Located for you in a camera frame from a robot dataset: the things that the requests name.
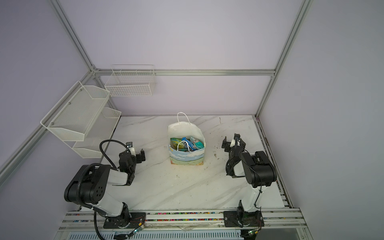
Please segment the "blue snack packet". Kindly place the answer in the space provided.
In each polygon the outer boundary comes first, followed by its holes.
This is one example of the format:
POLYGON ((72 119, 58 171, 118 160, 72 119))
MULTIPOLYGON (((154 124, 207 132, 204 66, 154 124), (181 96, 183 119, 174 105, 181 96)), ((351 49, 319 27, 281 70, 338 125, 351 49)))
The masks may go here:
POLYGON ((187 138, 182 138, 181 143, 184 145, 184 148, 189 152, 194 152, 196 150, 193 149, 193 144, 187 138))

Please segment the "green candy bag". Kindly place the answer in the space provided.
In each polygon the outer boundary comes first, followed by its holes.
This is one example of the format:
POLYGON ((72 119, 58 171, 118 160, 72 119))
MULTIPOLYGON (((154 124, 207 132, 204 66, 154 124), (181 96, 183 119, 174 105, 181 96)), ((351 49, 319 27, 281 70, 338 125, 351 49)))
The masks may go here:
POLYGON ((185 148, 185 144, 180 138, 170 138, 170 146, 177 151, 185 148))

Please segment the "white printed paper bag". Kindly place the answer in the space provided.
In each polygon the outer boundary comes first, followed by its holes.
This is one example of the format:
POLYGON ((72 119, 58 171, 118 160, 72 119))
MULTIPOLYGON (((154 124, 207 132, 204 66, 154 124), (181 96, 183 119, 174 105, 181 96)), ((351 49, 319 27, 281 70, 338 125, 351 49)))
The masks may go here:
POLYGON ((199 127, 189 119, 181 121, 177 113, 177 122, 168 125, 169 157, 172 165, 201 166, 204 164, 206 140, 199 127))

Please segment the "teal Fox's candy bag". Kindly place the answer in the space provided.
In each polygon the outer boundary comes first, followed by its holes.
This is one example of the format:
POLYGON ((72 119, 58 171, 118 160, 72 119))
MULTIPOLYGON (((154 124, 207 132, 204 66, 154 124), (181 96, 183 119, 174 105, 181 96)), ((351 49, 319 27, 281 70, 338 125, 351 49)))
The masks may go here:
POLYGON ((194 150, 200 150, 205 148, 205 145, 199 139, 190 137, 190 142, 193 144, 194 150))

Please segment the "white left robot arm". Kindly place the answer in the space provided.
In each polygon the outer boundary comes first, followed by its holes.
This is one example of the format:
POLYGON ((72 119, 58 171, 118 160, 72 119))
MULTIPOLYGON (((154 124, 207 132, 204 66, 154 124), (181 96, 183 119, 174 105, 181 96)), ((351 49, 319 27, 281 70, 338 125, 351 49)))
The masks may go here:
POLYGON ((110 165, 83 165, 68 184, 64 192, 65 201, 94 210, 106 219, 105 227, 108 229, 142 225, 145 213, 130 213, 126 203, 107 193, 107 186, 123 187, 133 183, 137 164, 146 160, 144 150, 134 153, 133 148, 120 153, 117 170, 110 165))

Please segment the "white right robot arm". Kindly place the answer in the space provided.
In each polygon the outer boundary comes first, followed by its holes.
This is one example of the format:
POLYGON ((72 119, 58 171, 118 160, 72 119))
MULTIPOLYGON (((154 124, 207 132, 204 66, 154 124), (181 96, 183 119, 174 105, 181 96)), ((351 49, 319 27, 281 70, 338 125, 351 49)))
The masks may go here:
POLYGON ((229 154, 226 162, 226 174, 233 179, 245 178, 251 192, 239 200, 235 211, 224 212, 226 227, 263 227, 261 199, 272 183, 277 181, 277 171, 263 151, 251 154, 246 150, 246 143, 239 134, 234 134, 231 141, 223 139, 222 149, 229 154))

